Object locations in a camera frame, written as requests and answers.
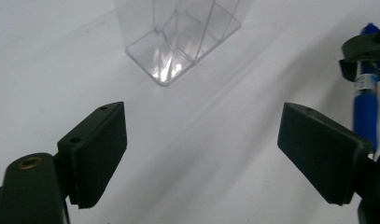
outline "white table surface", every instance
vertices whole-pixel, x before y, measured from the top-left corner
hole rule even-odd
[[[276,140],[284,102],[350,128],[338,61],[369,21],[380,27],[380,0],[256,0],[163,88],[124,54],[113,1],[0,0],[0,186],[11,162],[55,154],[96,107],[123,101],[128,148],[95,207],[69,205],[72,223],[357,223],[359,196],[326,203]]]

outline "blue marker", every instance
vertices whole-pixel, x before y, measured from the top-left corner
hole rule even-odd
[[[362,35],[377,33],[380,30],[369,23],[361,31]],[[377,119],[378,99],[377,82],[380,69],[377,62],[358,62],[358,73],[355,80],[355,100],[353,107],[353,132],[373,143],[373,154],[378,147]]]

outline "black mount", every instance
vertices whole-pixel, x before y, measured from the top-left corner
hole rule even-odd
[[[91,208],[102,197],[127,146],[123,102],[104,105],[58,142],[55,156],[12,162],[0,188],[0,224],[70,223],[65,198]]]
[[[378,62],[380,67],[380,32],[370,35],[358,35],[342,45],[345,56],[339,63],[344,78],[353,82],[356,78],[358,62]],[[380,69],[375,71],[379,76]]]
[[[328,203],[361,198],[360,224],[380,224],[380,157],[372,144],[316,110],[285,103],[278,146]]]

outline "screw hole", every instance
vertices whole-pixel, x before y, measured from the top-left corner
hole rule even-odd
[[[78,143],[80,141],[81,141],[80,138],[72,138],[72,139],[70,139],[70,143],[73,143],[73,144]]]
[[[26,160],[21,161],[18,164],[18,167],[21,170],[28,170],[28,169],[31,169],[33,167],[36,167],[41,162],[42,162],[42,159],[40,157],[32,157],[32,158],[28,158]]]

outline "clear plastic container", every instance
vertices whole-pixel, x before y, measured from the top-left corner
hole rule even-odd
[[[237,31],[254,0],[115,0],[126,53],[170,85]]]

